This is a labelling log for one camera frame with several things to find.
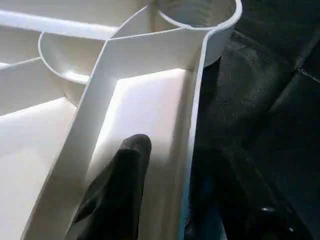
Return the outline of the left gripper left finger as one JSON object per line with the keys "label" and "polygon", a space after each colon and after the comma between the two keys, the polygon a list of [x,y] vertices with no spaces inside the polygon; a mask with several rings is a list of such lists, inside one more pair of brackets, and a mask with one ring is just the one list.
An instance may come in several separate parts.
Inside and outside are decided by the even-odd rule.
{"label": "left gripper left finger", "polygon": [[136,240],[152,142],[124,139],[109,165],[91,182],[66,233],[67,240]]}

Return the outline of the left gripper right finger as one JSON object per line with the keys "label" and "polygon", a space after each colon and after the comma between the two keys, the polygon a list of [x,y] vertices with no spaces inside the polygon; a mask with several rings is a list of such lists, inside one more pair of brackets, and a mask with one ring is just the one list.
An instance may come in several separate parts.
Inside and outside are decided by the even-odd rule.
{"label": "left gripper right finger", "polygon": [[194,152],[189,240],[301,240],[304,226],[280,192],[237,148]]}

